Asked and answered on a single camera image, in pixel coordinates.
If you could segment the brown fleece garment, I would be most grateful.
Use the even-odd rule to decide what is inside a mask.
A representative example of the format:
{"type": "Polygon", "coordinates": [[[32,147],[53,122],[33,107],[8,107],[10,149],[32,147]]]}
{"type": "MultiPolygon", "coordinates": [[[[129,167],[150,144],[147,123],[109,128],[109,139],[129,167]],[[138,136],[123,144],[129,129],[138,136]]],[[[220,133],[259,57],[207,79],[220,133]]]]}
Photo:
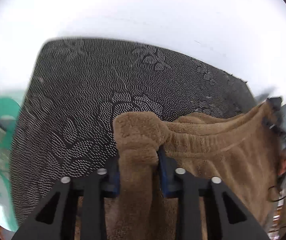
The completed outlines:
{"type": "Polygon", "coordinates": [[[164,199],[156,176],[157,149],[194,176],[220,177],[260,225],[272,211],[268,188],[277,176],[279,141],[263,125],[267,103],[219,119],[192,113],[165,122],[151,112],[128,112],[113,122],[120,155],[121,193],[106,200],[108,239],[174,239],[177,202],[164,199]]]}

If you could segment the black dotted floral mat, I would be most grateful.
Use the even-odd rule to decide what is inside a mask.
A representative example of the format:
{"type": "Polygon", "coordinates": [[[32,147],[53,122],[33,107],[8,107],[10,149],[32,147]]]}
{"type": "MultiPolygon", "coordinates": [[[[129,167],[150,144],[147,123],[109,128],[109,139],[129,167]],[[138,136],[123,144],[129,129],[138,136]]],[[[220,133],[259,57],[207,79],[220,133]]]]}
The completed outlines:
{"type": "Polygon", "coordinates": [[[176,51],[100,38],[49,41],[38,55],[11,145],[16,220],[21,224],[56,180],[86,176],[116,154],[113,120],[119,114],[229,118],[255,104],[244,81],[176,51]]]}

